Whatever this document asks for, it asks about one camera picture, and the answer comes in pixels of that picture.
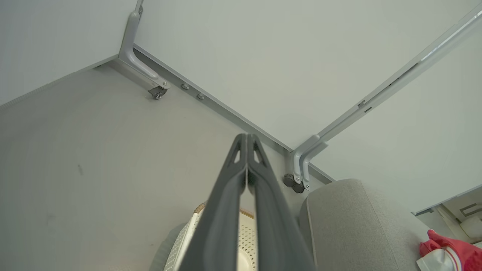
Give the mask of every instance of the gray cushion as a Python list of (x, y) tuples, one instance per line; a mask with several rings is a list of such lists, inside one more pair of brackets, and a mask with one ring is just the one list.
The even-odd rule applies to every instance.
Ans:
[(341, 180), (309, 194), (300, 228), (318, 270), (417, 271), (428, 227), (359, 180)]

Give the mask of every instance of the perforated plastic basket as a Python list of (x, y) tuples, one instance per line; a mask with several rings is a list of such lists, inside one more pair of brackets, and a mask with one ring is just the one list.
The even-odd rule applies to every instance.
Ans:
[[(194, 211), (189, 223), (184, 226), (174, 242), (167, 258), (164, 271), (177, 271), (181, 265), (184, 254), (202, 216), (205, 204), (201, 204)], [(238, 233), (238, 271), (256, 271), (256, 223), (251, 212), (241, 209)]]

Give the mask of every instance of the gray plastic mount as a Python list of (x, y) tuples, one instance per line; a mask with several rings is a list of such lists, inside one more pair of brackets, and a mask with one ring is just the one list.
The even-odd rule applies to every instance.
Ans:
[(308, 166), (313, 157), (324, 150), (328, 144), (320, 141), (319, 135), (313, 135), (308, 140), (291, 153), (291, 162), (293, 163), (293, 177), (297, 184), (301, 184), (304, 189), (309, 191), (309, 173)]
[(137, 58), (137, 56), (134, 55), (134, 38), (137, 32), (137, 27), (139, 26), (140, 19), (141, 15), (138, 11), (134, 11), (129, 15), (127, 27), (124, 33), (124, 39), (122, 40), (122, 46), (120, 47), (119, 59), (136, 71), (140, 72), (142, 75), (149, 78), (162, 89), (169, 89), (171, 87), (171, 84), (169, 84), (167, 80), (159, 76), (157, 72), (149, 68), (149, 66), (147, 66), (144, 62)]

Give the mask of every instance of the white laundry basket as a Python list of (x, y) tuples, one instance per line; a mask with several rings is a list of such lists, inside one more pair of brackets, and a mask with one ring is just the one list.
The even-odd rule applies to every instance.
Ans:
[[(179, 270), (204, 207), (205, 204), (202, 203), (196, 208), (189, 223), (184, 226), (177, 236), (164, 266), (164, 271)], [(238, 271), (256, 271), (257, 241), (256, 223), (253, 213), (240, 209), (238, 229)]]

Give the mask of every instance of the small wheel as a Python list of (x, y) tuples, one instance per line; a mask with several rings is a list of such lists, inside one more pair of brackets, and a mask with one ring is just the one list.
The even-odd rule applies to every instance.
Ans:
[(164, 94), (166, 94), (166, 92), (167, 92), (167, 89), (163, 89), (160, 86), (149, 90), (149, 93), (151, 93), (152, 98), (155, 99), (155, 100), (161, 99), (162, 96), (164, 96)]
[(305, 188), (303, 187), (303, 185), (301, 184), (298, 184), (298, 183), (295, 183), (295, 185), (293, 185), (291, 188), (293, 188), (293, 190), (296, 192), (296, 193), (303, 193), (303, 191), (305, 191)]
[(293, 177), (293, 174), (285, 174), (283, 177), (283, 183), (287, 187), (293, 187), (295, 185), (295, 178)]

